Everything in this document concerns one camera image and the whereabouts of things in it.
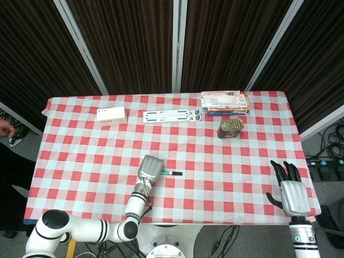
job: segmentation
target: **finger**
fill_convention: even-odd
[[[10,134],[9,134],[8,138],[12,138],[12,137],[13,137],[13,135],[15,134],[15,132],[16,132],[16,130],[14,130],[14,131],[10,131]]]
[[[274,170],[275,170],[275,173],[276,173],[276,177],[277,177],[277,181],[278,181],[278,185],[281,186],[281,181],[288,180],[286,172],[285,172],[284,168],[280,164],[278,164],[278,163],[276,163],[276,162],[274,162],[272,160],[270,160],[270,163],[274,167]]]
[[[288,172],[288,179],[290,181],[296,181],[295,174],[293,173],[292,169],[290,168],[289,163],[286,161],[283,161],[283,164],[285,165],[286,170]]]
[[[295,167],[294,164],[290,164],[290,168],[293,171],[294,175],[295,175],[295,181],[301,182],[301,176],[300,176],[300,172],[297,169],[297,167]]]
[[[9,130],[7,128],[0,127],[0,136],[7,137],[9,135]]]
[[[272,203],[272,205],[283,209],[282,202],[276,200],[269,192],[266,193],[268,200]]]

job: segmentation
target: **brown curtain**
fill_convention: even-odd
[[[182,92],[243,90],[291,0],[189,0]]]
[[[172,0],[68,0],[110,94],[171,92]]]
[[[53,1],[0,1],[0,102],[43,130],[56,96],[99,95]]]
[[[306,0],[252,90],[281,90],[302,133],[344,105],[344,1]]]

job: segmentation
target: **red and white checkered tablecloth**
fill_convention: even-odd
[[[183,176],[161,176],[153,210],[143,222],[287,224],[280,189],[269,161],[299,168],[312,211],[320,213],[295,121],[280,91],[247,92],[251,111],[239,116],[245,128],[237,138],[219,139],[222,119],[143,124],[147,110],[200,108],[200,94],[58,97],[48,101],[47,123],[34,171],[25,219],[48,209],[82,218],[125,219],[124,208],[146,154],[164,160]],[[128,124],[101,127],[96,110],[124,106]]]

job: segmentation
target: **canned food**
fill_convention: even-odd
[[[221,139],[234,138],[238,136],[242,129],[243,121],[241,119],[222,120],[217,130],[217,136]]]

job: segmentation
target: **black cable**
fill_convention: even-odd
[[[238,234],[239,234],[239,226],[237,227],[237,229],[238,229],[238,230],[236,231],[236,235],[235,235],[235,237],[234,237],[234,239],[233,239],[232,244],[228,247],[227,251],[224,253],[224,255],[223,255],[222,257],[224,257],[224,256],[228,253],[228,251],[231,249],[232,245],[233,245],[234,242],[236,241],[236,239],[237,239],[237,237],[238,237]]]
[[[134,253],[136,253],[135,250],[134,250],[133,248],[131,248],[129,245],[127,245],[126,242],[123,242],[122,244],[125,245],[127,248],[129,248],[129,249],[130,249],[131,251],[133,251]],[[140,252],[140,254],[141,254],[144,258],[146,258],[146,256],[144,255],[144,253]]]
[[[224,258],[224,256],[225,256],[226,248],[227,248],[228,244],[231,242],[231,240],[232,240],[232,238],[233,238],[233,235],[234,235],[234,231],[235,231],[235,229],[236,229],[236,226],[232,227],[231,229],[232,229],[232,230],[231,230],[230,234],[228,235],[228,237],[227,237],[227,239],[226,239],[226,241],[225,241],[225,243],[224,243],[224,246],[223,246],[223,248],[222,248],[222,251],[221,251],[220,254],[217,256],[217,258],[219,258],[220,256],[221,256],[221,258]]]
[[[145,255],[143,254],[143,252],[141,252],[140,250],[140,246],[139,246],[139,242],[137,240],[137,238],[134,238],[132,241],[131,241],[131,244],[135,247],[136,249],[136,255],[138,257],[140,257],[140,254],[143,255],[145,257]]]
[[[117,247],[117,244],[112,245],[109,249],[106,250],[105,254],[110,254],[113,250],[115,250]]]
[[[337,126],[335,133],[329,133],[327,136],[328,144],[326,144],[325,133],[326,131],[333,127]],[[320,157],[330,157],[332,159],[343,159],[344,158],[344,145],[341,143],[343,135],[339,132],[339,129],[344,127],[343,121],[330,125],[325,129],[323,134],[319,133],[321,136],[320,151],[316,155],[306,155],[309,156],[306,160],[315,160]],[[320,156],[324,151],[327,151],[328,156]]]
[[[92,249],[89,247],[89,245],[88,245],[86,242],[85,242],[85,245],[86,245],[88,251],[90,251],[91,253],[93,253],[94,255],[96,255],[95,252],[92,251]]]
[[[222,235],[221,235],[221,238],[219,241],[216,242],[216,244],[214,245],[213,247],[213,250],[211,251],[211,255],[208,256],[208,258],[212,257],[215,252],[217,251],[217,249],[219,248],[219,246],[221,245],[221,241],[222,241],[222,238],[224,236],[224,234],[226,233],[227,230],[231,229],[231,232],[230,234],[228,235],[223,247],[222,247],[222,250],[221,252],[219,253],[219,255],[217,256],[217,258],[223,258],[226,253],[229,251],[229,249],[231,249],[232,245],[234,244],[235,240],[237,239],[237,236],[239,234],[239,226],[229,226],[228,228],[226,228],[223,232],[222,232]],[[233,236],[234,236],[234,233],[235,233],[235,230],[238,229],[236,231],[236,236],[234,237],[234,240],[232,241],[231,245],[227,248],[228,244],[231,242],[231,240],[233,239]]]
[[[340,128],[343,128],[343,127],[344,127],[344,124],[341,124],[335,128],[335,134],[337,135],[339,141],[344,141],[343,134],[339,132]]]
[[[124,253],[123,253],[123,251],[120,249],[120,247],[119,247],[119,246],[117,246],[117,249],[118,249],[118,250],[119,250],[119,252],[121,253],[122,257],[123,257],[123,258],[126,258],[126,257],[125,257],[125,255],[124,255]]]
[[[105,254],[108,252],[108,247],[106,246],[106,241],[104,241],[104,251],[103,251],[103,258],[105,258]]]
[[[102,246],[103,246],[103,243],[98,247],[98,254],[97,254],[97,258],[100,258],[101,256],[101,250],[102,250]]]

